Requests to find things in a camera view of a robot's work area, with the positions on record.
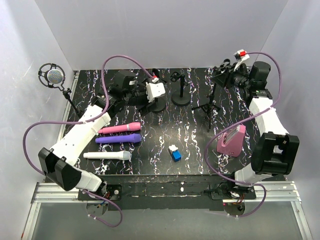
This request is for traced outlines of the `purple handheld microphone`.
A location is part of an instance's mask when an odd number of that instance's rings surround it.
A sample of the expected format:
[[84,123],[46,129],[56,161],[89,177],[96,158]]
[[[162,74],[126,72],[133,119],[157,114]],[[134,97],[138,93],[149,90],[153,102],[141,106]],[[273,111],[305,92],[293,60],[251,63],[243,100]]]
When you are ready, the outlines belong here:
[[97,144],[113,144],[113,143],[139,143],[141,141],[139,133],[129,135],[98,137],[95,139]]

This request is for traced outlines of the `black stand with purple mic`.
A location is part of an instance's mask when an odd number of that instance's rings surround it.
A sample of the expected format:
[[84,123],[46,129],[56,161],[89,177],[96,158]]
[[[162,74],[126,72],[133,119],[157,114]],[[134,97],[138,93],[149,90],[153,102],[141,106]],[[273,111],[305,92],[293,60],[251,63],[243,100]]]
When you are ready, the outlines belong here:
[[180,89],[176,90],[171,95],[171,101],[176,106],[187,106],[191,102],[191,94],[189,92],[184,93],[184,88],[188,85],[185,79],[184,74],[180,74],[178,72],[173,72],[170,76],[170,80],[174,83],[179,80],[180,82]]

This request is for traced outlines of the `pink handheld microphone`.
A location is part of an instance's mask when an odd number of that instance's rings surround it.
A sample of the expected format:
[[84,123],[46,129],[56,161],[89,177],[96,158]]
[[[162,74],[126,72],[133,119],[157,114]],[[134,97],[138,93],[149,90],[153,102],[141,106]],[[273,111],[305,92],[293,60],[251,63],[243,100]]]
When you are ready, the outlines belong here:
[[135,132],[141,129],[140,122],[131,122],[128,124],[123,125],[116,125],[116,126],[108,126],[100,129],[97,133],[98,134],[114,134],[114,133],[121,133],[121,132]]

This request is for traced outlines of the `black round-base mic stand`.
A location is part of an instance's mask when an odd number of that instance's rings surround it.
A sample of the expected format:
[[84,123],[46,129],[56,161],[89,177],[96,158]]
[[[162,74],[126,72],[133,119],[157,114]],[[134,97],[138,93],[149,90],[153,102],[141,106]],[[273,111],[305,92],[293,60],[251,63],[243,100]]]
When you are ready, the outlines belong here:
[[[154,77],[157,77],[159,80],[160,80],[160,71],[156,68],[153,68],[151,70],[151,74],[154,76]],[[164,109],[166,108],[166,101],[163,99],[163,98],[156,98],[153,105],[152,105],[152,108],[151,108],[151,111],[153,113],[160,113],[162,112]]]

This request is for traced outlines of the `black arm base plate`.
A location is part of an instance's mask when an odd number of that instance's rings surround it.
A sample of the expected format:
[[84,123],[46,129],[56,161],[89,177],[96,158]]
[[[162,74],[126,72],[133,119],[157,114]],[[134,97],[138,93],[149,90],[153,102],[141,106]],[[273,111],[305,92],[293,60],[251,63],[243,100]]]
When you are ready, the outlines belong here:
[[208,209],[222,211],[224,200],[240,202],[242,197],[254,200],[248,193],[227,191],[222,182],[121,182],[104,184],[96,194],[117,204],[122,210]]

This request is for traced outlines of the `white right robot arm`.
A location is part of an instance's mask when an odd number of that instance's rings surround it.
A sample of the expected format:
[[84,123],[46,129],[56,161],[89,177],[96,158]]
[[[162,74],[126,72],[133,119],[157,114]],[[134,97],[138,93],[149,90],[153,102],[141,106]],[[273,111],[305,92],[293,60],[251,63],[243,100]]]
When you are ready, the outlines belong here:
[[273,107],[273,97],[266,88],[270,71],[271,66],[263,61],[254,62],[248,69],[245,63],[231,64],[229,59],[214,69],[215,81],[221,87],[243,90],[243,99],[260,133],[250,164],[235,171],[228,181],[226,192],[232,199],[261,180],[290,174],[296,159],[300,140],[283,127]]

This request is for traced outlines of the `white handheld microphone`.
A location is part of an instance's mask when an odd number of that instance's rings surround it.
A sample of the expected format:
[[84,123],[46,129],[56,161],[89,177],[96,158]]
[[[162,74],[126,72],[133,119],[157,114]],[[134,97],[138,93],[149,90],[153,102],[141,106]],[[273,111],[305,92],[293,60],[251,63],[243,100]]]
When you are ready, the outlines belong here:
[[132,154],[129,151],[105,151],[105,152],[85,152],[83,157],[86,159],[108,159],[108,160],[121,160],[128,161],[131,159]]

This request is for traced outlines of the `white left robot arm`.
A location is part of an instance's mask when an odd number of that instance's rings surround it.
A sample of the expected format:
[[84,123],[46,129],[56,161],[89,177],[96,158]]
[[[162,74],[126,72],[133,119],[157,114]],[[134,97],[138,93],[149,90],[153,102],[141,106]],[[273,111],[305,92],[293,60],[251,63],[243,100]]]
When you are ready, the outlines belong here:
[[120,73],[122,78],[107,86],[107,94],[98,94],[92,100],[79,121],[60,141],[38,153],[44,175],[65,191],[87,190],[95,200],[103,199],[107,193],[106,184],[98,175],[76,167],[79,156],[98,131],[125,106],[150,112],[155,99],[166,92],[155,69],[149,71],[151,76],[142,83],[136,82],[133,72],[120,70]]

